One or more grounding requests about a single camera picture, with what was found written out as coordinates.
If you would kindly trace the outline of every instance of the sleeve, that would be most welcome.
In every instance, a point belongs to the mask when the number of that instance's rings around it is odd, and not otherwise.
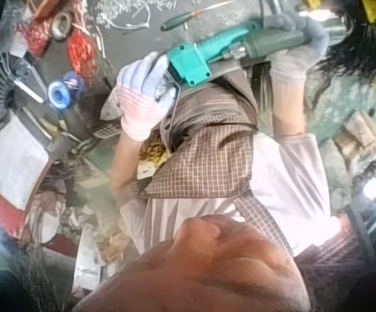
[[[278,143],[284,168],[301,196],[308,205],[330,216],[327,177],[315,136],[310,133],[287,136]]]
[[[311,245],[311,226],[330,216],[327,178],[314,135],[278,142],[254,138],[250,188],[274,218],[295,255]]]

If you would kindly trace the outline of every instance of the tape roll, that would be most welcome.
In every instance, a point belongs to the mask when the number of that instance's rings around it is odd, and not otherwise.
[[[61,80],[55,80],[49,85],[47,97],[49,102],[59,110],[67,109],[71,103],[70,90]]]
[[[51,35],[55,40],[64,40],[70,34],[71,28],[71,14],[68,12],[59,12],[53,18],[51,24]]]

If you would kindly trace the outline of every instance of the green power tool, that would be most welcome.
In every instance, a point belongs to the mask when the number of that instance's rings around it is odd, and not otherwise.
[[[332,16],[322,24],[330,35],[330,45],[341,42],[351,31],[345,18],[338,16]],[[255,21],[249,21],[198,44],[183,42],[172,48],[168,51],[168,71],[179,85],[193,87],[218,77],[210,69],[211,63],[223,62],[228,58],[248,58],[261,62],[268,54],[299,47],[309,41],[310,37],[301,29],[262,29]]]

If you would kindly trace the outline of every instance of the screwdriver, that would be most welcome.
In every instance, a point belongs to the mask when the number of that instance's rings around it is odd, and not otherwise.
[[[197,16],[197,15],[199,15],[199,14],[205,12],[205,11],[221,7],[223,5],[227,5],[227,4],[234,2],[234,1],[235,0],[229,0],[229,1],[221,2],[221,3],[216,3],[215,5],[210,5],[210,6],[207,6],[206,8],[199,8],[198,10],[194,10],[192,12],[187,12],[187,13],[183,13],[183,14],[174,16],[173,18],[168,19],[166,22],[164,22],[162,24],[161,30],[162,31],[169,31],[169,30],[171,30],[175,27],[178,27],[178,26],[184,24],[185,22],[189,21],[191,18],[194,18],[195,16]]]

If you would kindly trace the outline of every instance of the light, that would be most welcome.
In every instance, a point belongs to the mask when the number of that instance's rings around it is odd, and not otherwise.
[[[310,17],[316,21],[327,21],[331,17],[330,10],[314,10],[314,11],[301,11],[299,15],[302,17]]]
[[[369,198],[370,200],[374,200],[376,198],[376,177],[371,178],[366,185],[364,185],[363,193],[365,197]]]
[[[315,246],[321,246],[327,240],[333,238],[341,231],[340,221],[336,216],[328,219],[321,219],[312,225],[312,241]]]

